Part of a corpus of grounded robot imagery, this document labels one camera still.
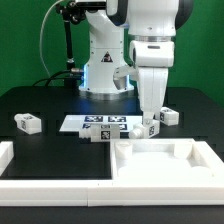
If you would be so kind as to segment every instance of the white foam tray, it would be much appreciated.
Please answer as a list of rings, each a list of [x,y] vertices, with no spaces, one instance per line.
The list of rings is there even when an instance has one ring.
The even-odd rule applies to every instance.
[[[133,144],[123,161],[122,141]],[[224,205],[224,164],[205,142],[112,140],[111,169],[111,180],[1,180],[0,206]]]

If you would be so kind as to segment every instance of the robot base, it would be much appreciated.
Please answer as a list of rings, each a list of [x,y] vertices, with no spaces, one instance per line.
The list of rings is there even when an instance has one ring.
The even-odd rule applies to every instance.
[[[119,93],[94,93],[89,91],[79,91],[81,97],[86,97],[94,100],[119,100],[130,96],[134,96],[134,89]]]

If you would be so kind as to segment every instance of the white block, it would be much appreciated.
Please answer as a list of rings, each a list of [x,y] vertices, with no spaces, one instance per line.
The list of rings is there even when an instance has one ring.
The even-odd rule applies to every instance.
[[[162,107],[160,117],[156,118],[168,126],[177,125],[179,123],[179,113],[168,107]]]
[[[6,167],[14,156],[13,143],[12,142],[1,142],[0,143],[0,175],[4,172]]]
[[[17,123],[17,128],[29,135],[42,131],[41,119],[32,114],[16,114],[14,119]]]
[[[129,132],[130,139],[147,139],[159,134],[160,122],[153,120],[151,126],[143,126],[141,123],[135,124],[133,130]]]
[[[119,124],[91,124],[79,130],[79,138],[91,138],[91,142],[109,142],[120,138]]]

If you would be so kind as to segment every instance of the green backdrop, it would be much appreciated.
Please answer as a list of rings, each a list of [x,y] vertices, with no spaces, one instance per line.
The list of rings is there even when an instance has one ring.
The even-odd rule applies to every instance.
[[[1,1],[0,95],[15,86],[47,78],[39,57],[39,34],[55,0]],[[177,31],[175,65],[168,86],[194,87],[224,106],[224,1],[195,0],[188,22]],[[89,57],[88,23],[72,27],[77,65]],[[51,74],[66,68],[63,21],[50,14],[44,33],[44,58]]]

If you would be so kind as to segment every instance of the black table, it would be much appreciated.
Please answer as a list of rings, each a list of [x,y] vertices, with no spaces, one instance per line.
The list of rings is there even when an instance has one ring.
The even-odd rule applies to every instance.
[[[224,109],[202,92],[168,88],[164,106],[180,113],[180,123],[161,124],[154,138],[206,141],[224,160]],[[42,119],[43,132],[27,135],[14,116]],[[141,115],[137,97],[116,101],[80,98],[61,87],[17,87],[0,97],[0,141],[13,141],[15,158],[0,179],[110,179],[108,143],[80,141],[60,133],[65,115]],[[224,206],[10,207],[0,208],[0,223],[223,223]]]

